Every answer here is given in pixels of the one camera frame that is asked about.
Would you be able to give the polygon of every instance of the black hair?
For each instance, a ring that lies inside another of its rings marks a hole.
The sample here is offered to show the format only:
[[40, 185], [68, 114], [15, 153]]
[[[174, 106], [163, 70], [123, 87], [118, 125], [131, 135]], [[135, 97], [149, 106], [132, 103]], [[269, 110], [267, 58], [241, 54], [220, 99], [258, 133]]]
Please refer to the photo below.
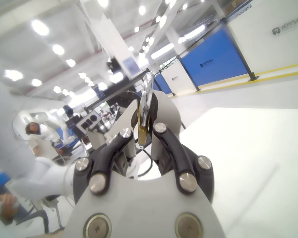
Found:
[[[33, 124], [33, 123], [37, 126], [37, 132], [33, 132], [33, 131], [30, 130], [30, 125]], [[26, 132], [27, 135], [30, 135], [30, 134], [38, 134], [38, 135], [40, 135], [41, 134], [40, 125], [37, 122], [30, 122], [25, 127], [25, 132]]]

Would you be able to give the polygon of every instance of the white tabletop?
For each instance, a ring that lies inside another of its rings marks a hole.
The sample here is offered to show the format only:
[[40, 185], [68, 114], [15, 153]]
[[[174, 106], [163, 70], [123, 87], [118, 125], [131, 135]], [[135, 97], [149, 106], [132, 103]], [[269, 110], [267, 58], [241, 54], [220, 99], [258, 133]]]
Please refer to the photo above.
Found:
[[180, 141], [213, 163], [227, 237], [298, 237], [298, 110], [214, 108]]

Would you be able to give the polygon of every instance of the floor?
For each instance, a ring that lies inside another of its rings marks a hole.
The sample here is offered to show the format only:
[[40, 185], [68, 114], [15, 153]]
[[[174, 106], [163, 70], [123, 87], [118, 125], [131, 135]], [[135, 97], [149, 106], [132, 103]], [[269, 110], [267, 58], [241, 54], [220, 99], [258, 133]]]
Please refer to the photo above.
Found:
[[173, 97], [172, 101], [186, 127], [214, 107], [298, 109], [298, 75]]

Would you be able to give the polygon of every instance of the woman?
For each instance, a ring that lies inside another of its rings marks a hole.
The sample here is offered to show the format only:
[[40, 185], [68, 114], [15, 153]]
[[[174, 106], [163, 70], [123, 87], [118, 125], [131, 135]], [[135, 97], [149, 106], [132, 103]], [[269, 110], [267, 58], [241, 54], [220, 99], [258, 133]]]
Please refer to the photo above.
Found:
[[28, 144], [37, 156], [53, 160], [59, 154], [63, 153], [62, 150], [54, 148], [49, 141], [42, 139], [40, 125], [38, 123], [30, 122], [25, 127], [25, 132], [27, 135], [30, 135]]

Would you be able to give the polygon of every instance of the white pillar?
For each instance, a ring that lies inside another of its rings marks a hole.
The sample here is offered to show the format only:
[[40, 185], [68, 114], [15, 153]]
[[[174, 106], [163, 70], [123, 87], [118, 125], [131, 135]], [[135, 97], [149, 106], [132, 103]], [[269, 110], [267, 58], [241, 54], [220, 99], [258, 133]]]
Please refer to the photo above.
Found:
[[183, 54], [181, 54], [181, 57], [188, 54], [184, 44], [179, 43], [179, 38], [180, 37], [179, 37], [178, 33], [175, 31], [174, 28], [172, 28], [172, 27], [168, 28], [166, 30], [166, 36], [167, 36], [169, 42], [174, 44], [174, 50], [177, 54], [180, 54], [180, 53], [184, 52]]
[[219, 20], [225, 17], [225, 13], [223, 12], [222, 8], [220, 7], [220, 5], [218, 4], [218, 2], [216, 0], [212, 1], [212, 5], [217, 13], [217, 15], [219, 16]]
[[103, 14], [97, 0], [80, 0], [82, 8], [91, 23], [91, 30], [109, 57], [115, 57], [122, 70], [130, 78], [141, 73], [137, 59], [110, 19]]

